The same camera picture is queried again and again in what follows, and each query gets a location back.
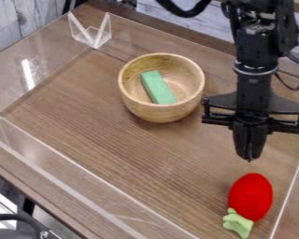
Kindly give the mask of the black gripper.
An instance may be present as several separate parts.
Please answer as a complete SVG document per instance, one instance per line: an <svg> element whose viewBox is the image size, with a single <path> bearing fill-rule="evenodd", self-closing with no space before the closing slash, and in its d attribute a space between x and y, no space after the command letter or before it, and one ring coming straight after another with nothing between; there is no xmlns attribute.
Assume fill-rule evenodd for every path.
<svg viewBox="0 0 299 239"><path fill-rule="evenodd" d="M261 157L269 134L299 134L299 103L273 91L272 76L281 79L276 70L238 71L237 91L202 100L202 122L228 126L234 131L236 152L245 160L250 158L250 152L253 160Z"/></svg>

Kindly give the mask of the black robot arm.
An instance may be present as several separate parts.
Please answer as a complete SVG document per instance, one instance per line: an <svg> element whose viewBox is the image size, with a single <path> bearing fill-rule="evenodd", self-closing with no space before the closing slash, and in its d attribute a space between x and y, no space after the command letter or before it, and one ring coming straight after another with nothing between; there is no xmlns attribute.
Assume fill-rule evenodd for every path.
<svg viewBox="0 0 299 239"><path fill-rule="evenodd" d="M299 134L299 103L272 89L272 80L280 77L279 60L288 57L299 63L292 54L299 45L299 26L293 0L228 0L222 11L237 46L237 91L202 99L202 121L233 130L236 153L253 161L271 134Z"/></svg>

